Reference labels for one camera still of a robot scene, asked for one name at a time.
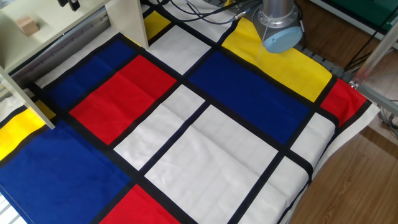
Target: yellow fabric patch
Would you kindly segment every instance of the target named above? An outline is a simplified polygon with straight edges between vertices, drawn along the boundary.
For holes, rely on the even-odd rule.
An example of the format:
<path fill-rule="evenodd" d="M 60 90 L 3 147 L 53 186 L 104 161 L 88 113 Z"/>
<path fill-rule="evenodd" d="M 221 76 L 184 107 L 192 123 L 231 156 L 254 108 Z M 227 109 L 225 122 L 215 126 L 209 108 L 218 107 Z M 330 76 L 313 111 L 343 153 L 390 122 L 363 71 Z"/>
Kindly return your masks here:
<path fill-rule="evenodd" d="M 30 133 L 44 125 L 30 109 L 13 117 L 0 129 L 0 160 L 12 152 Z"/>
<path fill-rule="evenodd" d="M 144 19 L 145 30 L 147 32 L 147 38 L 150 40 L 156 34 L 158 34 L 164 27 L 170 24 L 170 21 L 157 12 L 151 13 Z"/>
<path fill-rule="evenodd" d="M 256 28 L 245 18 L 239 21 L 235 31 L 223 43 L 223 47 L 312 102 L 331 78 L 330 72 L 296 49 L 272 54 L 263 48 L 257 62 L 260 46 L 261 39 Z"/>
<path fill-rule="evenodd" d="M 37 100 L 35 102 L 36 106 L 43 112 L 43 114 L 48 118 L 48 119 L 52 119 L 53 117 L 55 117 L 55 113 L 50 110 L 50 108 L 47 107 L 47 105 L 45 105 L 43 103 L 43 101 L 41 100 Z"/>

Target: red fabric patch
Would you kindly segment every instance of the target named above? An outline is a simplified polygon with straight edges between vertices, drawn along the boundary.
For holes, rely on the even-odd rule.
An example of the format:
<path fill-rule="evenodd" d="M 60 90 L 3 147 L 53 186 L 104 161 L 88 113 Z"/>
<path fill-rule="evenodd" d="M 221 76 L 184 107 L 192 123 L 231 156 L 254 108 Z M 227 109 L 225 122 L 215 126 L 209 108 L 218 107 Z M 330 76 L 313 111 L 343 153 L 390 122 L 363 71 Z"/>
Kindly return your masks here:
<path fill-rule="evenodd" d="M 366 98 L 343 80 L 336 84 L 323 100 L 321 107 L 338 118 L 339 127 L 346 122 L 363 105 Z"/>
<path fill-rule="evenodd" d="M 107 214 L 100 224 L 174 224 L 179 223 L 138 185 Z"/>
<path fill-rule="evenodd" d="M 70 114 L 103 142 L 111 144 L 174 83 L 174 78 L 138 56 Z"/>

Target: wooden floor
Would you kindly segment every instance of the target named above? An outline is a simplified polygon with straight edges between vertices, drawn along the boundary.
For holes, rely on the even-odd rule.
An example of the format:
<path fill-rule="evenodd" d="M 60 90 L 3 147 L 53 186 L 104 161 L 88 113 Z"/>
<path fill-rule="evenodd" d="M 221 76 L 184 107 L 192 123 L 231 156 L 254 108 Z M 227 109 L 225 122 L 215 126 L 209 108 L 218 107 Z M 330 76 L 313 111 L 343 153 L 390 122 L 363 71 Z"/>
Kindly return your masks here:
<path fill-rule="evenodd" d="M 297 1 L 303 10 L 307 47 L 344 67 L 370 37 L 314 5 Z M 366 51 L 377 45 L 373 41 Z M 376 68 L 369 85 L 398 99 L 398 53 Z M 398 223 L 398 141 L 382 132 L 375 120 L 339 149 L 302 197 L 290 224 Z"/>

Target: cloth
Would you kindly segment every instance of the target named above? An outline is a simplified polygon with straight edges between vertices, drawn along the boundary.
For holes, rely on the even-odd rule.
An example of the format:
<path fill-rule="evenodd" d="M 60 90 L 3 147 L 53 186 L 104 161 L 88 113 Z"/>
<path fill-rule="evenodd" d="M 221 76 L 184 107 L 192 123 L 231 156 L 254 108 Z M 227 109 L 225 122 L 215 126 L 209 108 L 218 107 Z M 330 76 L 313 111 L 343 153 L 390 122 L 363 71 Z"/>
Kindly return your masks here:
<path fill-rule="evenodd" d="M 26 223 L 286 223 L 377 106 L 295 49 L 257 61 L 246 19 L 146 3 L 148 50 L 110 28 L 30 87 L 54 130 L 0 103 L 0 192 Z"/>

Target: blue square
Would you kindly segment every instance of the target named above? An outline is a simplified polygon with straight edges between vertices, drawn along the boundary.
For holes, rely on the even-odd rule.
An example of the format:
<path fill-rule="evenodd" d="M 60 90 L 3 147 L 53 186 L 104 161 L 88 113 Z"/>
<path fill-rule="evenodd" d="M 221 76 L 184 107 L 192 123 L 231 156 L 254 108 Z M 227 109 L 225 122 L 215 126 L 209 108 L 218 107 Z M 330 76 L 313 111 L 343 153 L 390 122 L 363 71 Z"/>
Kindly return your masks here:
<path fill-rule="evenodd" d="M 47 94 L 65 109 L 133 54 L 132 48 L 116 40 L 84 62 L 84 65 L 69 74 L 61 83 L 48 90 Z"/>
<path fill-rule="evenodd" d="M 215 52 L 189 80 L 282 144 L 309 111 L 221 52 Z"/>
<path fill-rule="evenodd" d="M 38 135 L 0 169 L 7 194 L 1 191 L 34 223 L 89 223 L 129 181 L 64 122 Z"/>

